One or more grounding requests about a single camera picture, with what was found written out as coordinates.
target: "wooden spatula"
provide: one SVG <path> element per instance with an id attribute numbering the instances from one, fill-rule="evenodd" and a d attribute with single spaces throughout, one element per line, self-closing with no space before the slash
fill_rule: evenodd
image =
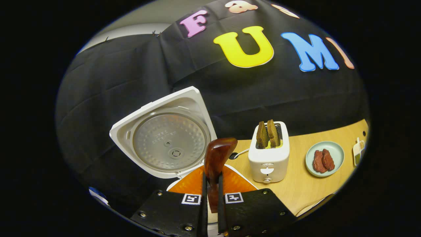
<path id="1" fill-rule="evenodd" d="M 220 138 L 209 143 L 205 155 L 205 175 L 210 187 L 208 200 L 210 211 L 218 212 L 218 178 L 229 156 L 237 146 L 237 139 L 233 137 Z"/>

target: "wooden table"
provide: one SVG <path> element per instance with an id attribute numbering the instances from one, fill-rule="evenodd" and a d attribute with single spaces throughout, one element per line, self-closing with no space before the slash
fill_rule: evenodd
<path id="1" fill-rule="evenodd" d="M 356 144 L 357 137 L 366 141 L 367 137 L 363 136 L 363 131 L 368 134 L 368 125 L 364 119 L 333 130 L 289 137 L 290 157 L 287 173 L 285 178 L 277 183 L 264 184 L 253 180 L 247 152 L 239 155 L 235 160 L 228 160 L 226 164 L 237 169 L 257 188 L 271 189 L 286 207 L 297 215 L 303 208 L 332 194 L 345 183 L 355 168 L 352 147 Z M 321 141 L 336 142 L 345 152 L 342 166 L 334 174 L 325 178 L 313 176 L 305 165 L 307 151 Z M 239 153 L 248 149 L 250 143 L 251 140 L 239 140 L 234 152 Z"/>

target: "felt letter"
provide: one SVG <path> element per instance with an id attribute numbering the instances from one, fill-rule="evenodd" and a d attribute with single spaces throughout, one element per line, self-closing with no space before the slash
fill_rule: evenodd
<path id="1" fill-rule="evenodd" d="M 256 5 L 249 4 L 246 1 L 235 0 L 225 4 L 226 8 L 232 13 L 242 13 L 247 10 L 256 10 L 258 7 Z"/>
<path id="2" fill-rule="evenodd" d="M 253 55 L 245 54 L 236 37 L 235 32 L 229 32 L 216 37 L 213 42 L 219 44 L 228 61 L 237 67 L 255 67 L 269 62 L 273 58 L 273 47 L 264 36 L 263 28 L 260 26 L 250 26 L 244 28 L 244 33 L 250 34 L 260 51 Z"/>
<path id="3" fill-rule="evenodd" d="M 320 37 L 309 35 L 311 43 L 309 44 L 296 33 L 282 33 L 281 36 L 291 42 L 300 57 L 300 69 L 303 72 L 316 70 L 316 66 L 310 62 L 309 56 L 316 62 L 320 69 L 323 69 L 323 59 L 325 66 L 330 70 L 338 70 L 339 65 L 335 62 L 328 48 L 323 44 Z"/>
<path id="4" fill-rule="evenodd" d="M 300 19 L 300 18 L 299 18 L 296 14 L 294 14 L 294 13 L 292 13 L 292 12 L 288 11 L 288 9 L 286 9 L 286 8 L 283 8 L 283 7 L 281 7 L 281 6 L 274 5 L 274 4 L 271 4 L 271 6 L 272 6 L 272 7 L 274 7 L 274 8 L 277 8 L 279 11 L 281 11 L 281 12 L 283 12 L 283 13 L 287 14 L 288 16 L 292 16 L 292 17 L 295 17 L 295 18 Z"/>
<path id="5" fill-rule="evenodd" d="M 354 65 L 352 64 L 352 62 L 349 60 L 349 58 L 346 56 L 346 54 L 345 54 L 345 52 L 339 47 L 339 45 L 334 41 L 334 40 L 332 40 L 331 38 L 329 38 L 329 37 L 326 37 L 326 39 L 329 41 L 329 42 L 331 42 L 332 44 L 333 44 L 333 46 L 335 46 L 335 48 L 339 51 L 339 53 L 342 55 L 342 57 L 344 58 L 344 61 L 345 61 L 345 65 L 348 67 L 348 68 L 351 68 L 351 69 L 354 69 L 355 67 L 354 67 Z"/>
<path id="6" fill-rule="evenodd" d="M 206 13 L 208 12 L 205 10 L 200 10 L 180 22 L 180 24 L 184 25 L 187 31 L 189 32 L 187 37 L 190 38 L 194 36 L 195 34 L 205 30 L 206 26 L 200 26 L 199 23 L 202 23 L 202 24 L 206 23 L 206 18 L 202 16 L 202 15 L 205 15 Z"/>

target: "white wall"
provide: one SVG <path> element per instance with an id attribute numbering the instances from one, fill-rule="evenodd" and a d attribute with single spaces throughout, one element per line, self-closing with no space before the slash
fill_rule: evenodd
<path id="1" fill-rule="evenodd" d="M 189 12 L 215 0 L 156 0 L 121 16 L 96 35 L 136 24 L 172 24 Z"/>
<path id="2" fill-rule="evenodd" d="M 127 35 L 144 35 L 152 34 L 155 31 L 156 34 L 164 31 L 170 24 L 156 23 L 156 24 L 136 24 L 131 26 L 125 26 L 122 28 L 110 30 L 101 35 L 94 36 L 78 53 L 84 51 L 87 48 L 90 48 L 98 43 L 104 42 L 107 37 L 107 40 L 114 38 L 127 36 Z"/>

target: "white cable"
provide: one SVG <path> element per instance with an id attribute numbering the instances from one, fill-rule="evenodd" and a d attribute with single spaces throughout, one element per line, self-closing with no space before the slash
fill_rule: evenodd
<path id="1" fill-rule="evenodd" d="M 248 150 L 249 150 L 249 149 L 245 149 L 245 150 L 243 150 L 242 152 L 238 153 L 237 155 L 235 155 L 235 156 L 234 156 L 233 160 L 237 159 L 237 157 L 238 157 L 239 155 L 246 153 Z"/>

